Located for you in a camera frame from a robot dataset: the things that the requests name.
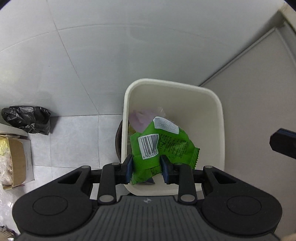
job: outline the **green plastic wrapper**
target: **green plastic wrapper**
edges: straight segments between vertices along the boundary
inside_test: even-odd
[[[144,182],[161,173],[160,155],[166,155],[171,163],[181,162],[195,169],[200,149],[188,135],[174,123],[155,117],[143,133],[131,135],[133,158],[132,184]]]

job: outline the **gray panel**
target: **gray panel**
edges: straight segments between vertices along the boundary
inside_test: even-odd
[[[172,196],[123,196],[115,205],[102,206],[81,229],[60,237],[37,238],[28,234],[18,241],[276,241],[272,234],[237,238],[210,227],[193,206],[177,203]]]

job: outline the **barcode number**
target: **barcode number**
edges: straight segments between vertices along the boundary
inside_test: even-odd
[[[138,138],[140,151],[143,159],[154,157],[158,154],[157,143],[159,134],[151,134]]]

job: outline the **silver screw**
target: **silver screw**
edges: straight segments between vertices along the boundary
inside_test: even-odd
[[[99,200],[101,202],[111,202],[111,201],[113,201],[113,199],[114,199],[114,197],[109,195],[109,194],[102,195],[102,196],[99,197]]]
[[[193,202],[195,200],[195,196],[191,194],[184,194],[181,196],[181,200],[183,202]]]

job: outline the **trash can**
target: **trash can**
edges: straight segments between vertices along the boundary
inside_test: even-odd
[[[126,158],[128,115],[162,107],[166,117],[182,128],[200,154],[196,169],[212,165],[224,170],[225,137],[222,105],[217,95],[206,88],[165,80],[141,79],[126,90],[123,105],[121,162]],[[178,185],[167,185],[161,174],[153,177],[155,185],[129,183],[126,188],[137,196],[178,194]],[[201,190],[195,184],[196,191]]]

